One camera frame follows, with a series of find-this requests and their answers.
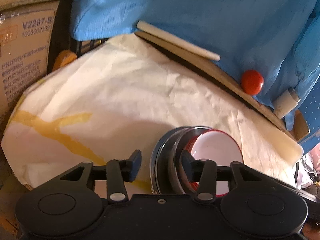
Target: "red ball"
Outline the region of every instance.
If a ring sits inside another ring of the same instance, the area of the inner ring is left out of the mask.
[[[256,70],[247,70],[242,74],[241,87],[251,96],[255,96],[261,91],[263,83],[263,76]]]

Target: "screw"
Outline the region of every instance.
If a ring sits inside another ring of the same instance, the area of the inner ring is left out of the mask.
[[[164,203],[166,203],[166,200],[165,199],[158,199],[158,203],[159,204],[164,204]]]
[[[212,196],[212,194],[210,194],[210,193],[202,192],[202,193],[199,193],[199,194],[197,195],[197,198],[200,199],[200,200],[202,200],[202,201],[210,201],[210,200],[213,199],[213,196]]]
[[[125,194],[120,193],[120,192],[112,193],[110,195],[110,199],[113,201],[122,201],[125,199]]]

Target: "beige cloth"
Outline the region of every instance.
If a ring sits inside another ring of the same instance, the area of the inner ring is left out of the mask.
[[[151,152],[164,133],[184,125],[223,130],[245,164],[294,184],[297,143],[134,34],[108,40],[27,90],[1,145],[19,181],[33,188],[84,160],[103,165],[140,149],[129,193],[151,192]]]

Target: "blue cloth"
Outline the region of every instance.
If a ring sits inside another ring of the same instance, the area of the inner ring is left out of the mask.
[[[79,41],[136,31],[139,19],[207,50],[237,82],[245,70],[264,79],[255,97],[272,107],[288,87],[306,98],[319,76],[317,0],[74,0],[70,32]],[[285,117],[289,130],[293,114]]]
[[[299,110],[310,128],[309,135],[300,142],[306,154],[320,142],[320,81],[316,82]]]

